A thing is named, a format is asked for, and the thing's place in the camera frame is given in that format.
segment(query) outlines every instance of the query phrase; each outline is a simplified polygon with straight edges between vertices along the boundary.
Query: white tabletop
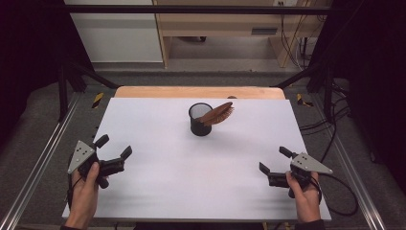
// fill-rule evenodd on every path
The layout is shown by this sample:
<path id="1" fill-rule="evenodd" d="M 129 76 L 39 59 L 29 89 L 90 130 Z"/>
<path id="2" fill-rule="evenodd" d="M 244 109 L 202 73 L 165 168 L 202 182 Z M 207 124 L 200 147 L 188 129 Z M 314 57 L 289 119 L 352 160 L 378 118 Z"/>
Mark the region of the white tabletop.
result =
<path id="1" fill-rule="evenodd" d="M 205 137 L 190 130 L 195 103 L 235 111 Z M 154 221 L 270 221 L 296 219 L 288 189 L 269 187 L 259 162 L 271 172 L 289 170 L 284 146 L 297 153 L 305 144 L 288 100 L 111 99 L 96 136 L 110 141 L 101 160 L 133 149 L 125 170 L 100 190 L 95 218 Z M 322 219 L 331 219 L 324 200 Z M 69 215 L 65 209 L 63 217 Z"/>

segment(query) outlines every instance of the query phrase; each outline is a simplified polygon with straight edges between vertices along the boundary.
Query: sleeve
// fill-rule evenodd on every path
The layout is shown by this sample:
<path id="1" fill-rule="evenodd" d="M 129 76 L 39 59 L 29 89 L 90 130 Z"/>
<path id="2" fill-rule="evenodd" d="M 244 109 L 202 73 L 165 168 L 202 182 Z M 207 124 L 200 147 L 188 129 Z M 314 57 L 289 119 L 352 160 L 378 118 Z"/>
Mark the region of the sleeve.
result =
<path id="1" fill-rule="evenodd" d="M 325 230 L 325 222 L 322 219 L 295 224 L 295 230 Z"/>
<path id="2" fill-rule="evenodd" d="M 78 228 L 66 227 L 66 226 L 60 226 L 59 230 L 80 230 L 80 229 L 78 229 Z"/>

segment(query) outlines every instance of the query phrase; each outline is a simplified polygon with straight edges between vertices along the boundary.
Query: wooden table edge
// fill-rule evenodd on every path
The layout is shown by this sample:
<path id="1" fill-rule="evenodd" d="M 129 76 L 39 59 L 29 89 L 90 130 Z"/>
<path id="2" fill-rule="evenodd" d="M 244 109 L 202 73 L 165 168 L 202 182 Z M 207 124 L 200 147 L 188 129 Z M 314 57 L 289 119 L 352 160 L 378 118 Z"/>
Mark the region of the wooden table edge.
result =
<path id="1" fill-rule="evenodd" d="M 285 99 L 280 88 L 258 86 L 121 86 L 114 97 Z"/>

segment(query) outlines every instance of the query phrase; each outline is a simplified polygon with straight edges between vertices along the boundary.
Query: human hand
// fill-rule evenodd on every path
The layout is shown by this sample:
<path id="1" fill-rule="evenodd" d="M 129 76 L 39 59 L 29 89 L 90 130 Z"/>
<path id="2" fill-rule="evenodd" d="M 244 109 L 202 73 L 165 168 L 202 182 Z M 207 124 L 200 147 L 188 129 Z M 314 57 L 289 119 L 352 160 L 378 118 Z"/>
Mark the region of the human hand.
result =
<path id="1" fill-rule="evenodd" d="M 96 183 L 100 170 L 99 163 L 93 163 L 87 174 L 86 180 L 80 178 L 78 170 L 72 173 L 72 183 L 75 184 L 72 198 L 71 213 L 66 220 L 65 226 L 87 229 L 90 220 L 96 213 L 98 206 L 99 185 Z"/>
<path id="2" fill-rule="evenodd" d="M 319 181 L 319 174 L 311 172 L 311 176 Z M 321 219 L 319 208 L 319 191 L 313 184 L 307 185 L 303 190 L 299 182 L 292 176 L 291 172 L 286 173 L 287 184 L 289 184 L 296 200 L 296 211 L 299 223 L 312 222 Z"/>

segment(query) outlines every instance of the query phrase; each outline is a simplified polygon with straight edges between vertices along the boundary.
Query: black cup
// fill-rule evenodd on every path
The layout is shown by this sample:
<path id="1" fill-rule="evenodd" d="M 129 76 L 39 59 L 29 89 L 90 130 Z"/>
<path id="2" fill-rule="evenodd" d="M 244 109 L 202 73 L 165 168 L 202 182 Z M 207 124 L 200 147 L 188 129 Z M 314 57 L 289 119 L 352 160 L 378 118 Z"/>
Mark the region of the black cup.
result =
<path id="1" fill-rule="evenodd" d="M 196 119 L 202 117 L 213 108 L 206 103 L 195 103 L 189 109 L 189 117 L 191 117 L 191 131 L 196 136 L 206 136 L 212 131 L 212 126 L 204 126 L 203 123 Z"/>

